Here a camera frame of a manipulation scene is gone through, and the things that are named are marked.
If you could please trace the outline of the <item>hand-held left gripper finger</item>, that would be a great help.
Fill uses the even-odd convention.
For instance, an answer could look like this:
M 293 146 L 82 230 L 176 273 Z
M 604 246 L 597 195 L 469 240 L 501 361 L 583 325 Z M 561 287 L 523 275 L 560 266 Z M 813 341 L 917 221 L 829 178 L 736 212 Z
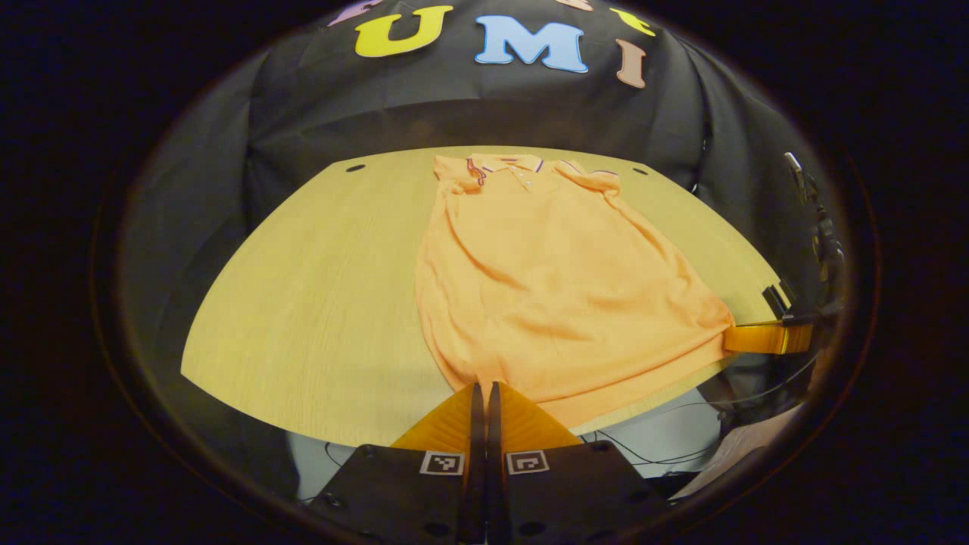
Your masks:
M 485 402 L 453 394 L 388 446 L 363 444 L 309 503 L 366 544 L 485 540 Z
M 509 386 L 491 387 L 489 544 L 633 544 L 668 511 L 615 443 L 582 441 Z

